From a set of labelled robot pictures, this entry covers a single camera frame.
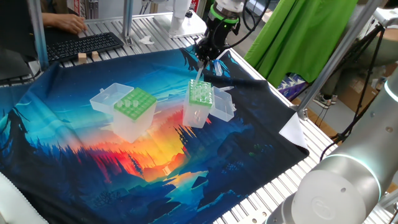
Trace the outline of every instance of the white cylinder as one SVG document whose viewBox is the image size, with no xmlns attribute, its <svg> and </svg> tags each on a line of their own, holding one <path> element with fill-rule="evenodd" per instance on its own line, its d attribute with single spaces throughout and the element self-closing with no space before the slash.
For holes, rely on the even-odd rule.
<svg viewBox="0 0 398 224">
<path fill-rule="evenodd" d="M 326 170 L 309 172 L 293 199 L 295 224 L 360 224 L 366 218 L 361 194 L 348 180 Z"/>
<path fill-rule="evenodd" d="M 170 35 L 177 34 L 177 31 L 181 28 L 183 21 L 184 21 L 184 19 L 180 19 L 180 18 L 177 18 L 177 17 L 173 16 L 172 23 L 171 23 L 170 30 L 169 30 L 169 34 Z"/>
<path fill-rule="evenodd" d="M 123 106 L 123 102 L 122 102 L 121 100 L 119 100 L 119 101 L 117 102 L 117 105 L 118 105 L 118 107 L 122 107 L 122 106 Z"/>
<path fill-rule="evenodd" d="M 240 13 L 243 11 L 242 1 L 216 0 L 216 2 L 217 2 L 217 10 L 219 10 L 220 12 L 223 9 L 236 13 Z"/>
<path fill-rule="evenodd" d="M 131 102 L 129 100 L 125 100 L 124 105 L 126 107 L 130 107 Z"/>
<path fill-rule="evenodd" d="M 222 76 L 223 75 L 223 69 L 221 68 L 221 62 L 220 60 L 214 60 L 214 70 L 216 71 L 217 76 Z"/>
<path fill-rule="evenodd" d="M 191 5 L 191 0 L 174 0 L 173 3 L 173 17 L 184 19 Z"/>
<path fill-rule="evenodd" d="M 133 100 L 133 101 L 132 101 L 132 106 L 133 106 L 133 107 L 137 107 L 138 104 L 139 104 L 138 100 Z"/>
</svg>

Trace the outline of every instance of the clear plastic box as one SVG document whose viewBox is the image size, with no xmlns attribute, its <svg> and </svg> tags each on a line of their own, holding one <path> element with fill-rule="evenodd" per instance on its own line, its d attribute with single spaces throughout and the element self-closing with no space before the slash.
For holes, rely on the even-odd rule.
<svg viewBox="0 0 398 224">
<path fill-rule="evenodd" d="M 183 106 L 182 124 L 203 128 L 213 105 L 211 83 L 190 80 Z"/>
<path fill-rule="evenodd" d="M 133 89 L 131 86 L 113 83 L 107 89 L 101 89 L 100 93 L 90 100 L 91 106 L 96 111 L 113 114 L 114 104 Z"/>
<path fill-rule="evenodd" d="M 221 68 L 221 61 L 220 60 L 214 60 L 213 61 L 214 65 L 214 70 L 216 71 L 216 76 L 222 76 L 223 75 L 223 69 Z"/>
<path fill-rule="evenodd" d="M 214 102 L 210 114 L 223 121 L 230 121 L 234 117 L 234 111 L 236 110 L 232 104 L 232 96 L 215 86 L 213 87 L 213 93 Z"/>
<path fill-rule="evenodd" d="M 113 132 L 133 143 L 152 124 L 157 100 L 136 88 L 114 104 Z"/>
</svg>

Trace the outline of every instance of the shoe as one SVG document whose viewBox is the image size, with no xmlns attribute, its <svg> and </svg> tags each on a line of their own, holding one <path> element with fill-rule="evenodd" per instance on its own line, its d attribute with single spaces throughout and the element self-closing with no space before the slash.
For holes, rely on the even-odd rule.
<svg viewBox="0 0 398 224">
<path fill-rule="evenodd" d="M 318 94 L 314 99 L 314 102 L 316 102 L 319 106 L 321 106 L 324 109 L 329 109 L 330 105 L 331 105 L 331 99 L 326 100 L 323 97 L 323 94 Z"/>
<path fill-rule="evenodd" d="M 332 105 L 335 105 L 336 102 L 337 102 L 337 95 L 333 95 L 333 96 L 331 97 L 331 103 L 332 103 Z"/>
</svg>

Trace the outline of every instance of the black keyboard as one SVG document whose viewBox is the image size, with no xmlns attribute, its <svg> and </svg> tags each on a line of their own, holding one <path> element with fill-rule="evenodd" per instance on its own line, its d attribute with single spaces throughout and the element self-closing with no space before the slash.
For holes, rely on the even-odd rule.
<svg viewBox="0 0 398 224">
<path fill-rule="evenodd" d="M 79 53 L 103 52 L 123 46 L 123 42 L 113 33 L 104 33 L 68 40 L 47 46 L 49 62 L 75 59 Z"/>
</svg>

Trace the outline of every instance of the container lid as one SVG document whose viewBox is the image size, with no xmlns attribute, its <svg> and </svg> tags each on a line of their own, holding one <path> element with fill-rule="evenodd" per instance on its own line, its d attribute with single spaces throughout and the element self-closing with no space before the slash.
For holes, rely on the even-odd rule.
<svg viewBox="0 0 398 224">
<path fill-rule="evenodd" d="M 232 96 L 225 92 L 225 90 L 232 89 L 233 86 L 224 88 L 213 87 L 213 105 L 210 109 L 210 114 L 223 121 L 230 121 L 234 117 L 236 108 L 232 103 Z"/>
<path fill-rule="evenodd" d="M 91 106 L 94 110 L 113 115 L 113 107 L 116 102 L 125 97 L 134 87 L 113 83 L 107 89 L 100 89 L 100 93 L 91 100 Z"/>
</svg>

